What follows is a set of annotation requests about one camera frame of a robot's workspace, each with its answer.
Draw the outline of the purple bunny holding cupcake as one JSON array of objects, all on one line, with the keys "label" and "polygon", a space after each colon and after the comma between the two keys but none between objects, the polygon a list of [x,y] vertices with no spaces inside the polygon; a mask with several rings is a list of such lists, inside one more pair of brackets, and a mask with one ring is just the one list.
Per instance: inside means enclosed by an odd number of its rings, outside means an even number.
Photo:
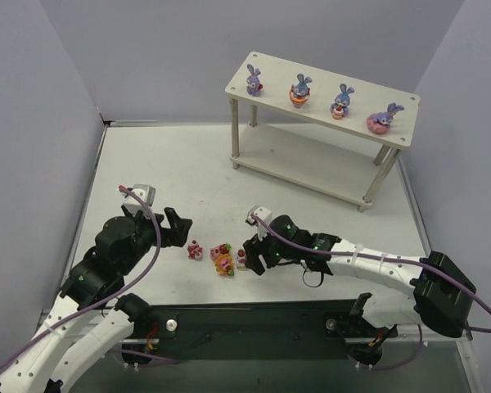
[{"label": "purple bunny holding cupcake", "polygon": [[347,84],[340,84],[340,93],[330,106],[331,116],[335,120],[345,118],[349,114],[349,105],[351,103],[351,95],[355,92],[353,87],[348,87]]}]

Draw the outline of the white strawberry cake slice toy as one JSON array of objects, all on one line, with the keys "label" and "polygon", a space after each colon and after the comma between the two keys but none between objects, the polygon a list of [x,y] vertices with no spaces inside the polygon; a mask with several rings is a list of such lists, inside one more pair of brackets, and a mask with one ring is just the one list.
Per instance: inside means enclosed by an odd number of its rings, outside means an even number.
[{"label": "white strawberry cake slice toy", "polygon": [[239,270],[247,270],[246,267],[247,255],[243,249],[239,249],[236,252],[236,267]]}]

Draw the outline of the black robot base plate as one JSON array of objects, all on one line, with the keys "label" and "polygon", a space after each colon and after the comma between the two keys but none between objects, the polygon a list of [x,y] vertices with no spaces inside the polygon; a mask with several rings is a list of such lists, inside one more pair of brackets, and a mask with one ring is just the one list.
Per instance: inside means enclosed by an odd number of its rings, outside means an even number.
[{"label": "black robot base plate", "polygon": [[358,300],[209,305],[155,305],[117,355],[127,364],[190,360],[344,359],[351,346],[368,350],[398,335],[373,327]]}]

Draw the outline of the small purple bunny toy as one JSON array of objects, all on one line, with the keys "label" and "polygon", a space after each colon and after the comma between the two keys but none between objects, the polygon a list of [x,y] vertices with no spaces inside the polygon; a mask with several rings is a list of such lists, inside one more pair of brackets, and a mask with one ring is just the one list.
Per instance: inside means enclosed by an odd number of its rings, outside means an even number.
[{"label": "small purple bunny toy", "polygon": [[247,64],[246,68],[250,73],[250,75],[246,78],[246,91],[253,97],[259,97],[264,87],[259,79],[261,71],[259,68],[255,68],[252,64]]}]

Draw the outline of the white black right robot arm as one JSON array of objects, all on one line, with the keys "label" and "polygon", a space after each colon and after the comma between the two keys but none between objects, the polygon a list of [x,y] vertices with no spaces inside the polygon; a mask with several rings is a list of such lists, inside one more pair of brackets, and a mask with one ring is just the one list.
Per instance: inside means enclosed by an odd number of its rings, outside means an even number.
[{"label": "white black right robot arm", "polygon": [[374,328],[423,324],[444,337],[459,338],[466,328],[475,286],[445,254],[402,257],[367,249],[327,233],[299,228],[288,215],[275,219],[250,213],[257,233],[244,242],[245,266],[262,275],[284,264],[306,273],[351,277],[387,287],[392,295],[357,299],[353,313]]}]

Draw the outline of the pink bear strawberry toy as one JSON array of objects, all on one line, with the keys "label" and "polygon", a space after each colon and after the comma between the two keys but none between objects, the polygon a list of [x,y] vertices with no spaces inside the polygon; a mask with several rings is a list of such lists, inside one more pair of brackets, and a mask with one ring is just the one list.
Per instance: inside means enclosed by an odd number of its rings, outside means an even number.
[{"label": "pink bear strawberry toy", "polygon": [[203,247],[197,240],[191,240],[187,246],[188,258],[190,260],[202,260],[203,259]]}]

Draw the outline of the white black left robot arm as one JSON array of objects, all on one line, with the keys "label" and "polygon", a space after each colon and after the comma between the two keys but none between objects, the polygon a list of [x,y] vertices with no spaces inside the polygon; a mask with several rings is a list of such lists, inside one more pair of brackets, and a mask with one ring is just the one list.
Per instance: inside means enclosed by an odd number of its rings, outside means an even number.
[{"label": "white black left robot arm", "polygon": [[136,325],[154,324],[151,306],[124,279],[150,250],[185,246],[193,222],[172,207],[123,212],[70,270],[32,340],[0,367],[0,392],[67,391]]}]

